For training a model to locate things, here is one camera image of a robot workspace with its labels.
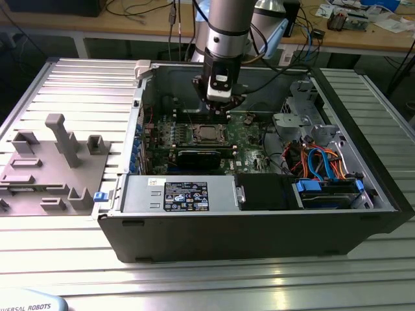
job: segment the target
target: sticker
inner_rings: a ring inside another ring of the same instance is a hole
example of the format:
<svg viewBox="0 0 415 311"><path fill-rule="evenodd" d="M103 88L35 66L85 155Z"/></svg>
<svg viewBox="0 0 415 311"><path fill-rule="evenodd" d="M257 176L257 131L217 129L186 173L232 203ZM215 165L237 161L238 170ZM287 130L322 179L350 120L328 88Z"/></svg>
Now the sticker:
<svg viewBox="0 0 415 311"><path fill-rule="evenodd" d="M9 188L9 191L12 192L33 192L33 188Z"/></svg>
<svg viewBox="0 0 415 311"><path fill-rule="evenodd" d="M208 183L164 183L164 210L195 212L209 210Z"/></svg>
<svg viewBox="0 0 415 311"><path fill-rule="evenodd" d="M148 185L149 186L164 186L166 182L165 178L149 178Z"/></svg>

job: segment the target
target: warning label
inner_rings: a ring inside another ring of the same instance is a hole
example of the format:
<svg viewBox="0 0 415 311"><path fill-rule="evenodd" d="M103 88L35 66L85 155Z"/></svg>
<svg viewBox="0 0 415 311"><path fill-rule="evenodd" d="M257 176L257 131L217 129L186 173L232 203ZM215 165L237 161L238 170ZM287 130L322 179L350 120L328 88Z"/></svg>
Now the warning label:
<svg viewBox="0 0 415 311"><path fill-rule="evenodd" d="M167 212L208 211L208 183L165 183L164 210Z"/></svg>

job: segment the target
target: blue cable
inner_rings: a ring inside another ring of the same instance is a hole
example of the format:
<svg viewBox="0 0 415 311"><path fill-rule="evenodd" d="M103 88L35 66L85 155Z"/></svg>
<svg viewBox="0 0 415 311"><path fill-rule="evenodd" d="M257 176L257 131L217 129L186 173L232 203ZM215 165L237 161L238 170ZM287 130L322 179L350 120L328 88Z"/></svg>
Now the blue cable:
<svg viewBox="0 0 415 311"><path fill-rule="evenodd" d="M318 149L318 148L314 148L314 149L312 149L312 150L309 152L309 157L308 157L307 163L308 163L308 165L309 165L309 170L310 170L310 172L311 172L314 176L316 176L316 177L317 177L320 181L323 181L323 180L324 180L324 179L323 179L323 177L322 177L322 176L320 176L319 174L317 174L317 172L316 172L316 171L314 170L314 168L313 168L313 162L312 162L312 159L313 159L313 154L314 154L316 151L319 151L319 152L321 152L321 153L322 153L323 160L324 160L324 166L325 166L325 168L326 168L326 172L327 172L327 176L328 176L328 178L330 178L330 179L337 179L337 178L336 178L336 176L334 175L333 171L330 169L330 163L329 163L329 158L328 158L327 154L326 154L323 150Z"/></svg>
<svg viewBox="0 0 415 311"><path fill-rule="evenodd" d="M305 62L307 62L309 60L309 56L310 56L310 52L311 52L311 34L310 34L310 30L306 26L302 26L302 28L305 29L305 31L307 32L307 35L309 37L309 50L307 51L307 54L305 55Z"/></svg>

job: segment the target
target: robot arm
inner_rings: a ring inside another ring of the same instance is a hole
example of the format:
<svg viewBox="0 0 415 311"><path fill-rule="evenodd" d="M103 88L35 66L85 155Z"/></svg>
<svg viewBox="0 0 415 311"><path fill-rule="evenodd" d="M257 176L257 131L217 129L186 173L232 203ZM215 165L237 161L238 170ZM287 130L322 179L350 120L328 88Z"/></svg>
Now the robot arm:
<svg viewBox="0 0 415 311"><path fill-rule="evenodd" d="M243 51L257 0L211 0L209 35L201 76L193 79L199 98L212 111L225 112L244 98L234 95Z"/></svg>

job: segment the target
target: motherboard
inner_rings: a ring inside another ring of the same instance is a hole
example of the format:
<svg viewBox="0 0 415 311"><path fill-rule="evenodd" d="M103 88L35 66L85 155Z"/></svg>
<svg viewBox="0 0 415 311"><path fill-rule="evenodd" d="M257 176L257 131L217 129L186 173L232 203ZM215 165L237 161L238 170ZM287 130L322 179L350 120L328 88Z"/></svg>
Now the motherboard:
<svg viewBox="0 0 415 311"><path fill-rule="evenodd" d="M147 124L149 174L272 172L262 144L264 126L250 113L216 122L189 113L162 115Z"/></svg>

